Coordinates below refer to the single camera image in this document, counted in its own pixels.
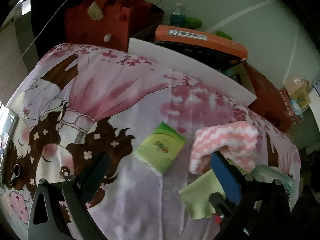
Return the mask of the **light green cloth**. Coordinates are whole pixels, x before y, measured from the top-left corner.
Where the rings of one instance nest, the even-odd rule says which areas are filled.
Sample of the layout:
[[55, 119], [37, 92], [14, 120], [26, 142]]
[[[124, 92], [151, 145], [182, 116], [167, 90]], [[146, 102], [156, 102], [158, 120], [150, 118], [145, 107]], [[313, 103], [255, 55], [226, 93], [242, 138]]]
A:
[[208, 157], [204, 159], [205, 166], [198, 166], [198, 161], [191, 159], [189, 172], [196, 176], [196, 179], [180, 189], [179, 195], [184, 207], [183, 217], [185, 219], [199, 220], [212, 217], [216, 213], [209, 201], [213, 193], [218, 193], [226, 199], [226, 193], [210, 168]]

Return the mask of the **pink white chevron towel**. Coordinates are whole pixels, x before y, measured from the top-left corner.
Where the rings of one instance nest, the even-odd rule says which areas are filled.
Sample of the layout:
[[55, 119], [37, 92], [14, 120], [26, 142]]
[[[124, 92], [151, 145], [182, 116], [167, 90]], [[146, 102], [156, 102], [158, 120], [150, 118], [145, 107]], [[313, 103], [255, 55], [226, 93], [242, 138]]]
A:
[[198, 129], [191, 148], [189, 172], [203, 172], [214, 152], [220, 152], [245, 171], [253, 170], [258, 135], [258, 130], [245, 121]]

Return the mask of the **cartoon printed bed sheet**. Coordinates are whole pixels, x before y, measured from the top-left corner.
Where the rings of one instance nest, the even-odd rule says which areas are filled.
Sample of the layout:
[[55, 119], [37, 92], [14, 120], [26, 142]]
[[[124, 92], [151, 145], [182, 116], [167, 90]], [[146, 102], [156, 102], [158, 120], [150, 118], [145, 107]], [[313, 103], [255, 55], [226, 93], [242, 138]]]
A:
[[[15, 165], [21, 174], [1, 189], [1, 211], [20, 239], [27, 238], [38, 181], [79, 174], [100, 151], [110, 154], [111, 169], [86, 207], [108, 239], [214, 238], [212, 217], [183, 217], [179, 191], [196, 179], [189, 172], [196, 131], [237, 121], [259, 132], [255, 164], [275, 167], [299, 188], [299, 153], [285, 134], [213, 86], [141, 56], [60, 44], [7, 106], [18, 125], [3, 178], [11, 179]], [[186, 142], [158, 177], [133, 153], [161, 122]]]

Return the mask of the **green tissue pack far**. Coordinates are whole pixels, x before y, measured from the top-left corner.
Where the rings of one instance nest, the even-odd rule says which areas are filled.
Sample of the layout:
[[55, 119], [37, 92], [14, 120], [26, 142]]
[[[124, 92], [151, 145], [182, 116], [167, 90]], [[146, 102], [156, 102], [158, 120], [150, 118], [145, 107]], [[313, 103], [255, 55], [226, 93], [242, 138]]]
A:
[[161, 177], [176, 159], [185, 142], [186, 139], [180, 133], [161, 122], [134, 150], [133, 156]]

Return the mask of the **red patterned tin box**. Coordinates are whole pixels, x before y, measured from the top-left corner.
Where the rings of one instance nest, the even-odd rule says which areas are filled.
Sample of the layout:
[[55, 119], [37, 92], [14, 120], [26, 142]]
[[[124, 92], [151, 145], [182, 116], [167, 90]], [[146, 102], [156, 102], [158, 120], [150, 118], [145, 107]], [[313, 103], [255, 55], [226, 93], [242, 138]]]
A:
[[295, 114], [293, 107], [291, 106], [290, 98], [289, 98], [289, 95], [288, 95], [286, 89], [282, 88], [279, 91], [279, 93], [280, 93], [280, 96], [284, 102], [284, 105], [285, 105], [286, 110], [288, 112], [287, 115], [289, 116], [289, 119], [291, 122], [290, 131], [295, 131], [301, 126], [302, 119], [298, 115]]

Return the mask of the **red cardboard box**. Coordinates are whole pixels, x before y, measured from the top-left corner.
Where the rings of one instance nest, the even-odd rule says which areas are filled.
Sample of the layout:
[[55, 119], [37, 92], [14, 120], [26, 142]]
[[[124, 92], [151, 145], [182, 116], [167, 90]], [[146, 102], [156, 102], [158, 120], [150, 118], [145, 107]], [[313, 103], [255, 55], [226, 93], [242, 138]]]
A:
[[282, 133], [287, 133], [291, 127], [289, 112], [280, 96], [279, 90], [255, 68], [244, 62], [242, 64], [253, 86], [256, 100], [249, 109], [269, 121]]

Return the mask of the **blue wipes pack on tin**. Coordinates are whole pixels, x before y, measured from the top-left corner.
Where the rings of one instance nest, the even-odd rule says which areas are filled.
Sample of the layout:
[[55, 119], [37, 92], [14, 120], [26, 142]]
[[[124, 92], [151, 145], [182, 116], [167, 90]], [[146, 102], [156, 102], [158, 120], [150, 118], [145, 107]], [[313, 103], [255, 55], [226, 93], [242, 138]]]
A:
[[303, 111], [301, 110], [298, 102], [295, 99], [290, 99], [290, 105], [293, 109], [294, 114], [303, 119]]

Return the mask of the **black smartphone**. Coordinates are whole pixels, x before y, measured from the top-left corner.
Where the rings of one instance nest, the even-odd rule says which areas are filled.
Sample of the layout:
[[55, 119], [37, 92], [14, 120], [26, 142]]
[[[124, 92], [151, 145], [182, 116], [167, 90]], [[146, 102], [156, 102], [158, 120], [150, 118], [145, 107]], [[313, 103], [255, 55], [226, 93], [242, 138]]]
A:
[[10, 140], [18, 122], [17, 115], [8, 107], [1, 107], [1, 179], [5, 168], [5, 157]]

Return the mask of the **white round table edge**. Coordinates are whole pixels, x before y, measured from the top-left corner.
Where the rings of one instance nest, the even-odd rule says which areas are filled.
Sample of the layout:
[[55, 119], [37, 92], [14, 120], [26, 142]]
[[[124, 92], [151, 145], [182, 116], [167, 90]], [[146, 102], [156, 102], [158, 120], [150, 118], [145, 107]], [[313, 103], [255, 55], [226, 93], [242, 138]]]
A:
[[310, 108], [316, 120], [318, 129], [320, 130], [320, 97], [314, 88], [309, 93], [309, 98], [310, 98]]

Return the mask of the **orange black box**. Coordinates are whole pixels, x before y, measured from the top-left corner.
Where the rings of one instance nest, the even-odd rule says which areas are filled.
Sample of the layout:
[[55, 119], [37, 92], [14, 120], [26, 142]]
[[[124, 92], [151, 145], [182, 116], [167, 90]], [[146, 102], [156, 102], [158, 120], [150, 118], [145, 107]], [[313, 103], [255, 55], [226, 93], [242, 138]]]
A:
[[155, 44], [168, 48], [220, 72], [241, 64], [248, 58], [245, 46], [202, 31], [159, 25]]

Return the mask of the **red tote bag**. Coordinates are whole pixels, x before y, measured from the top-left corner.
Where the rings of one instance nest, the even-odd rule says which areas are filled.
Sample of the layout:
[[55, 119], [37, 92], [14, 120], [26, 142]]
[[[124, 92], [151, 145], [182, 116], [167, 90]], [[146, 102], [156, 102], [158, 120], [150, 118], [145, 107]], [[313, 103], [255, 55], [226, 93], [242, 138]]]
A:
[[67, 42], [128, 51], [130, 38], [154, 38], [163, 15], [145, 0], [85, 0], [66, 10]]

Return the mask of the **plastic bottle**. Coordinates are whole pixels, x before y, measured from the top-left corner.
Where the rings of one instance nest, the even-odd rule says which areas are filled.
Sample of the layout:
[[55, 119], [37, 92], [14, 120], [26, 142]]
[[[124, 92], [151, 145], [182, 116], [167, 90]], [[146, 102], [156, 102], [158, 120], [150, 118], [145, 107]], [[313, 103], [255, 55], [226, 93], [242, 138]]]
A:
[[174, 12], [170, 15], [170, 25], [173, 27], [185, 28], [185, 14], [181, 2], [176, 3]]

